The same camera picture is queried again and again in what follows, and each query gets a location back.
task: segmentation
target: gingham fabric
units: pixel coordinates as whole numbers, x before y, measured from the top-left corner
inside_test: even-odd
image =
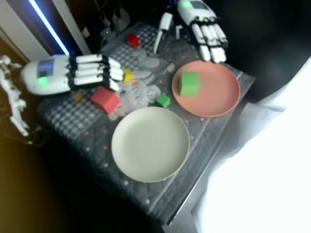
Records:
[[[129,33],[136,33],[140,40],[140,48],[147,50],[147,53],[152,55],[156,28],[144,23],[138,23],[127,30],[101,52],[120,61],[124,68],[135,70],[138,69],[139,64],[133,61],[129,55],[133,49],[124,42],[124,38]],[[199,59],[198,53],[192,45],[176,41],[174,38],[168,38],[164,51],[157,57],[166,61],[164,62],[166,65],[173,63],[175,70],[190,61]],[[224,65],[238,78],[242,99],[254,78],[229,65]],[[162,223],[167,223],[210,160],[211,153],[230,119],[232,111],[215,118],[198,117],[186,112],[178,105],[171,91],[173,72],[163,72],[163,69],[156,72],[157,76],[153,84],[158,86],[162,93],[171,97],[172,102],[169,109],[183,119],[191,138],[190,155],[185,165],[174,177],[165,181],[137,182],[128,178],[118,169],[112,157],[110,144],[113,131],[120,119],[114,122],[109,121],[106,114],[93,107],[88,99],[81,104],[72,103],[69,100],[70,97],[45,100],[40,105],[39,112],[52,128],[63,135],[79,151],[81,156],[89,160],[99,177],[109,179],[123,195],[126,195],[146,214],[157,218]]]

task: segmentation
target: gray quilted tablecloth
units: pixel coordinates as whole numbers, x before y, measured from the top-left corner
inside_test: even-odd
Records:
[[[140,47],[128,47],[124,38],[134,32]],[[174,72],[182,65],[199,60],[194,47],[184,41],[169,37],[160,55],[152,53],[156,28],[138,23],[114,42],[102,49],[102,53],[121,62],[123,68],[132,69],[135,79],[121,84],[117,93],[121,105],[109,116],[97,109],[89,100],[95,89],[83,90],[85,98],[75,103],[69,95],[44,100],[39,113],[61,136],[87,158],[100,177],[109,179],[124,195],[148,215],[167,223],[194,185],[200,171],[209,160],[232,112],[216,117],[203,118],[183,110],[171,91]],[[241,98],[246,94],[253,77],[229,65],[241,86]],[[119,121],[135,109],[152,106],[160,93],[171,97],[170,110],[177,113],[187,125],[191,137],[190,156],[177,175],[157,183],[140,183],[124,175],[114,163],[110,144],[113,131]]]

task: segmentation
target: plate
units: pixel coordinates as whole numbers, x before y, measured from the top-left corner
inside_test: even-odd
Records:
[[[179,96],[180,76],[184,71],[199,72],[201,86],[197,96]],[[229,69],[202,61],[181,67],[173,77],[172,90],[185,110],[201,117],[217,117],[229,112],[237,105],[241,94],[239,82]]]
[[[182,119],[159,107],[127,115],[112,136],[112,155],[128,177],[158,182],[177,173],[188,157],[189,133]]]

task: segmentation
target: block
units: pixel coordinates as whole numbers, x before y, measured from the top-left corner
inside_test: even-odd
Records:
[[[126,42],[132,48],[136,48],[139,45],[139,39],[138,39],[138,37],[134,33],[129,34],[126,37]]]
[[[123,70],[123,82],[128,83],[134,78],[134,74],[130,69]]]
[[[94,92],[90,99],[96,107],[104,110],[107,114],[110,114],[120,103],[114,92],[102,86]]]
[[[156,104],[162,108],[167,108],[170,103],[171,103],[171,98],[168,97],[165,94],[161,94],[157,99],[156,99]]]
[[[78,103],[78,102],[80,102],[81,100],[83,100],[84,95],[83,95],[83,93],[82,93],[81,91],[77,91],[77,92],[75,92],[75,93],[73,93],[73,94],[71,95],[71,98],[72,98],[76,103]]]
[[[182,72],[180,78],[180,96],[196,96],[200,90],[198,72]]]

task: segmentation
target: plate rim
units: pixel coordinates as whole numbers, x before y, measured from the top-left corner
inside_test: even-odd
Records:
[[[158,110],[161,110],[161,111],[164,110],[164,112],[169,112],[170,114],[173,114],[173,115],[176,117],[176,119],[178,119],[178,120],[182,123],[183,128],[185,129],[185,131],[186,131],[186,133],[187,133],[187,137],[188,137],[187,154],[186,154],[185,159],[184,159],[184,161],[182,162],[182,164],[178,167],[178,169],[177,169],[176,171],[174,171],[174,172],[173,172],[172,174],[170,174],[169,176],[166,176],[165,178],[162,178],[162,179],[159,179],[159,180],[155,180],[155,181],[137,180],[137,179],[135,179],[135,178],[129,176],[128,174],[126,174],[126,172],[124,172],[124,170],[122,170],[122,169],[119,167],[118,163],[117,163],[116,160],[115,160],[115,155],[114,155],[114,153],[113,153],[113,148],[114,148],[114,147],[113,147],[113,144],[114,144],[114,141],[116,140],[116,136],[115,136],[115,135],[116,135],[116,131],[117,131],[118,127],[120,126],[121,122],[125,121],[126,118],[128,118],[128,116],[130,116],[132,113],[135,113],[135,112],[137,112],[137,111],[146,111],[146,110],[149,110],[149,109],[158,109]],[[187,159],[188,159],[188,157],[189,157],[189,152],[190,152],[190,134],[189,134],[188,128],[187,128],[186,124],[184,123],[184,121],[181,119],[181,117],[180,117],[179,115],[177,115],[177,114],[174,113],[173,111],[170,111],[170,110],[168,110],[168,109],[161,108],[161,107],[156,107],[156,106],[150,106],[150,107],[140,108],[140,109],[137,109],[137,110],[131,112],[130,114],[126,115],[126,116],[118,123],[117,127],[115,128],[115,130],[114,130],[114,132],[113,132],[112,140],[111,140],[111,154],[112,154],[113,160],[114,160],[114,162],[116,163],[118,169],[119,169],[124,175],[126,175],[126,176],[129,177],[129,178],[131,178],[132,180],[135,180],[135,181],[137,181],[137,182],[142,182],[142,183],[156,183],[156,182],[164,181],[164,180],[170,178],[171,176],[175,175],[176,173],[178,173],[178,172],[180,171],[180,169],[181,169],[181,168],[184,166],[184,164],[186,163],[186,161],[187,161]]]
[[[189,63],[187,63],[187,64],[184,64],[181,68],[179,68],[179,69],[175,72],[175,74],[174,74],[174,76],[173,76],[173,79],[172,79],[172,93],[173,93],[173,96],[174,96],[175,100],[176,100],[177,103],[179,104],[179,106],[181,106],[181,107],[182,107],[185,111],[187,111],[188,113],[191,113],[191,114],[196,115],[196,116],[199,116],[199,117],[220,117],[220,116],[222,116],[222,115],[224,115],[224,114],[230,112],[232,109],[234,109],[234,108],[238,105],[239,100],[240,100],[240,97],[241,97],[241,86],[240,86],[240,83],[239,83],[238,79],[236,78],[235,74],[234,74],[230,69],[228,69],[227,67],[225,67],[225,66],[222,65],[222,64],[217,64],[217,65],[221,65],[223,68],[227,69],[227,71],[229,71],[229,72],[235,77],[235,81],[236,81],[236,83],[237,83],[237,85],[238,85],[238,87],[239,87],[239,95],[238,95],[238,98],[237,98],[235,104],[234,104],[229,110],[227,110],[227,111],[224,112],[224,113],[216,114],[216,115],[202,115],[202,114],[196,114],[196,113],[193,113],[193,112],[189,111],[188,109],[186,109],[186,108],[178,101],[178,99],[177,99],[176,96],[175,96],[176,94],[173,92],[173,80],[174,80],[174,77],[175,77],[176,73],[178,73],[179,70],[181,70],[184,66],[187,66],[187,65],[189,65],[189,64],[191,64],[191,63],[195,63],[195,62],[202,62],[202,61],[201,61],[201,60],[197,60],[197,61],[192,61],[192,62],[189,62]]]

